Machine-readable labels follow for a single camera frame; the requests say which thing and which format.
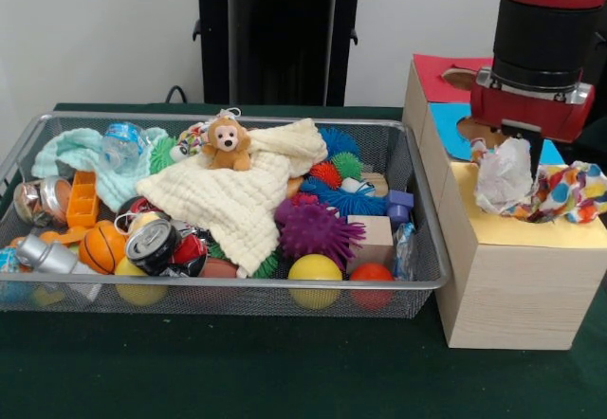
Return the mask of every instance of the blue paper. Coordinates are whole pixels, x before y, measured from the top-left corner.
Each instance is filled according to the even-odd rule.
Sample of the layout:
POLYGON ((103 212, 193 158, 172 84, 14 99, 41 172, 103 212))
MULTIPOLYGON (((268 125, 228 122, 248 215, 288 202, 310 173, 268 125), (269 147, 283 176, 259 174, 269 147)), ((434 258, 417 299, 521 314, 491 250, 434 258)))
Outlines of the blue paper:
MULTIPOLYGON (((457 131, 457 122, 470 115, 470 105, 466 103, 430 103, 438 135, 443 140, 449 155, 460 160, 471 160, 470 142, 457 131)), ((543 165, 563 165, 564 161, 550 140, 543 143, 540 163, 543 165)))

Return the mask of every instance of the purple block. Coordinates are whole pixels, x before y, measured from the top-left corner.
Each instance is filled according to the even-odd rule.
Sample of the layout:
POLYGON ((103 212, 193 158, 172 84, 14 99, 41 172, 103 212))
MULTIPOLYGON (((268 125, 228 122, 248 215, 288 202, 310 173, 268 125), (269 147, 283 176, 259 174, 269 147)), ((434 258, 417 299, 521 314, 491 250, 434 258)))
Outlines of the purple block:
POLYGON ((392 228, 398 228, 402 223, 409 223, 409 209, 405 206, 390 206, 388 217, 392 228))
POLYGON ((387 199, 389 207, 396 204, 399 206, 404 206, 409 210, 414 208, 414 196, 410 193, 406 193, 405 191, 390 190, 388 191, 387 199))

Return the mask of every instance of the black cable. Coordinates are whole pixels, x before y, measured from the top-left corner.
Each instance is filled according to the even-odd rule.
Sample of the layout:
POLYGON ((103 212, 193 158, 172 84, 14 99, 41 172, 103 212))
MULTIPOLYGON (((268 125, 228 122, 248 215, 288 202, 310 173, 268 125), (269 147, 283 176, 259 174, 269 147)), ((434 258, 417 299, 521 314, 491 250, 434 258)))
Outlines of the black cable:
POLYGON ((165 99, 164 102, 165 103, 170 103, 171 102, 171 98, 173 97, 173 94, 175 93, 175 90, 177 92, 179 92, 179 95, 181 96, 181 101, 183 101, 184 103, 187 103, 188 102, 188 98, 186 97, 186 93, 178 85, 174 85, 173 87, 171 87, 171 90, 169 91, 169 95, 167 95, 167 98, 165 99))

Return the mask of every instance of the red robot arm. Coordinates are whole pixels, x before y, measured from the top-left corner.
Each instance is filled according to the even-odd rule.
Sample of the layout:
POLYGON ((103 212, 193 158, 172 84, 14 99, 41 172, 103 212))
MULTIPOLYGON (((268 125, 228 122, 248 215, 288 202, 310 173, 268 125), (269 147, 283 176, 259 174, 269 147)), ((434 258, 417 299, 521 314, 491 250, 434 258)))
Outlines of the red robot arm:
POLYGON ((581 70, 604 3, 501 0, 494 64, 472 88, 472 117, 530 138, 533 173, 543 139, 572 142, 590 112, 594 88, 581 70))

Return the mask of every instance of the cream baby blanket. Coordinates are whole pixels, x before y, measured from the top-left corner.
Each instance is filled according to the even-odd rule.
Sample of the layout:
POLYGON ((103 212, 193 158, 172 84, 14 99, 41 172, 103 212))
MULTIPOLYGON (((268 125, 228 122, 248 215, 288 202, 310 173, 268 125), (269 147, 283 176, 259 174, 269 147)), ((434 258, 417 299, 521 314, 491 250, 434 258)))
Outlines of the cream baby blanket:
POLYGON ((274 211, 290 177, 307 173, 327 157, 311 118, 248 132, 251 169, 208 170, 195 155, 137 183, 137 191, 173 218, 211 231, 235 264, 252 276, 278 245, 274 211))

